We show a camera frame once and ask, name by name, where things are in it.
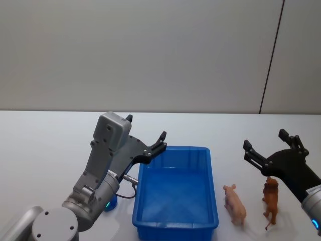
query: black cable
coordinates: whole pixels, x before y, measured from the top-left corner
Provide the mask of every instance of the black cable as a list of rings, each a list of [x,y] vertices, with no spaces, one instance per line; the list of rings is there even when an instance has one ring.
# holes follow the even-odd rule
[[[267,81],[269,80],[269,75],[270,75],[270,70],[271,70],[271,65],[272,65],[272,60],[273,60],[273,55],[274,55],[274,50],[275,50],[277,35],[279,34],[279,28],[280,28],[280,23],[281,23],[282,14],[283,14],[284,3],[285,3],[285,0],[283,0],[282,7],[281,7],[281,13],[280,13],[280,17],[279,17],[279,22],[278,22],[278,24],[277,24],[277,29],[276,29],[276,34],[275,34],[275,39],[274,39],[274,44],[273,44],[273,49],[272,49],[270,64],[269,64],[269,68],[268,68],[268,70],[267,70],[267,76],[266,76],[266,81],[265,81],[265,86],[264,86],[264,91],[263,91],[263,96],[262,96],[262,100],[261,100],[261,105],[260,105],[259,114],[261,114],[261,111],[262,111],[262,106],[263,106],[263,101],[264,101],[264,96],[265,96]]]
[[[121,198],[125,198],[125,199],[132,199],[132,198],[136,197],[137,190],[136,190],[136,188],[135,188],[135,185],[132,184],[132,187],[133,187],[133,189],[134,189],[134,191],[135,191],[135,194],[134,194],[133,196],[131,196],[131,197],[126,197],[126,196],[119,195],[119,194],[116,194],[116,196],[117,196],[117,197],[121,197]]]

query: blue tray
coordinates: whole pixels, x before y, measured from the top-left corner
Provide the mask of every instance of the blue tray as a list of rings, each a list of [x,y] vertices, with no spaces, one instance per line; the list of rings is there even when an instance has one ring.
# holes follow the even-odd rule
[[[143,240],[211,240],[218,226],[210,150],[167,147],[141,164],[132,223]]]

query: gray wall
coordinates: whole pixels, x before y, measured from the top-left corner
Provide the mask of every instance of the gray wall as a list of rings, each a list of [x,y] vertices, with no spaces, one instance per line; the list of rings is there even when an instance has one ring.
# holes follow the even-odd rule
[[[285,3],[262,113],[321,113],[321,1]]]
[[[281,6],[1,0],[0,109],[258,113]],[[320,9],[286,1],[264,112],[296,112],[302,78],[308,101],[320,100]],[[299,111],[321,111],[308,101]]]

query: plastic toy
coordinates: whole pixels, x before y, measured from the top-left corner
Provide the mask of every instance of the plastic toy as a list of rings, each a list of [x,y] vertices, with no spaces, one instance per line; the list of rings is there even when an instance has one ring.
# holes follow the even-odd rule
[[[276,215],[277,215],[277,195],[279,192],[278,189],[278,183],[277,180],[267,177],[266,182],[264,184],[263,194],[264,197],[262,200],[266,202],[266,211],[263,213],[265,217],[268,218],[269,214],[272,213],[272,218],[268,225],[265,227],[265,230],[267,230],[267,227],[270,224],[275,225],[276,224]]]
[[[242,204],[240,198],[234,191],[236,188],[235,184],[231,187],[224,185],[223,189],[225,190],[225,205],[224,207],[229,211],[232,216],[232,223],[238,224],[241,221],[241,224],[244,225],[244,219],[246,217],[246,209]]]

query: white table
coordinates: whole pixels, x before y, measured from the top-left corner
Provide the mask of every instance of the white table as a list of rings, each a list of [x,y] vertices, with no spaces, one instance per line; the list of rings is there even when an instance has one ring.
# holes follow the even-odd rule
[[[31,204],[50,209],[70,194],[87,163],[97,112],[0,111],[1,195],[0,227]],[[213,240],[320,240],[299,201],[280,181],[277,225],[265,231],[265,177],[243,160],[243,141],[268,157],[287,148],[278,138],[285,128],[300,135],[310,151],[308,165],[321,176],[321,116],[257,114],[134,113],[131,134],[151,145],[165,130],[168,145],[204,146],[211,150],[219,226]],[[137,177],[138,165],[129,173]],[[247,208],[245,228],[234,226],[224,208],[223,185],[236,183]],[[121,184],[119,193],[132,194]],[[131,223],[134,200],[118,199],[112,212],[103,213],[81,240],[138,240]]]

